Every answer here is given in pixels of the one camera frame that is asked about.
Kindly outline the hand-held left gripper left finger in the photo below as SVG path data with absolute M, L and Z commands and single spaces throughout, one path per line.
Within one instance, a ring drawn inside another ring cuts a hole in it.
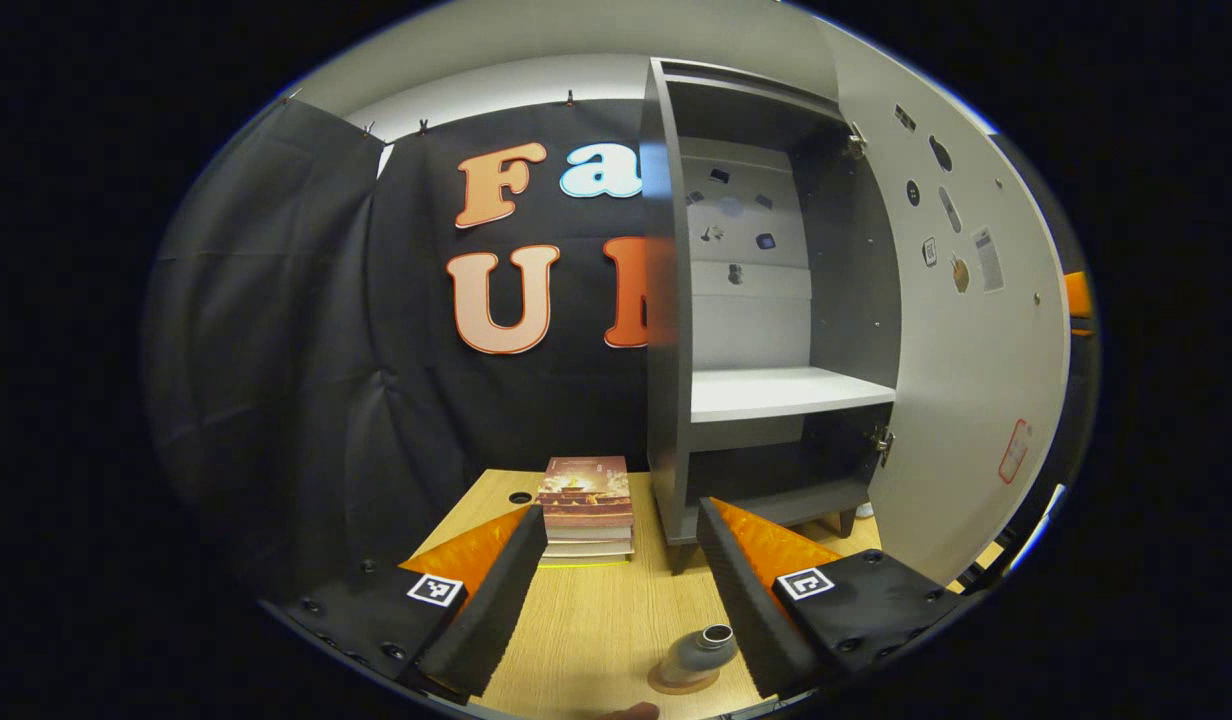
M 405 562 L 363 561 L 281 618 L 365 673 L 466 702 L 492 683 L 546 546 L 542 507 L 521 505 Z

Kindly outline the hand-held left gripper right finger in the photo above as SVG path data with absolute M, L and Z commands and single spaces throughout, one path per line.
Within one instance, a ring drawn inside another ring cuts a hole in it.
M 697 539 L 761 697 L 844 687 L 962 616 L 962 595 L 885 551 L 844 556 L 718 498 Z

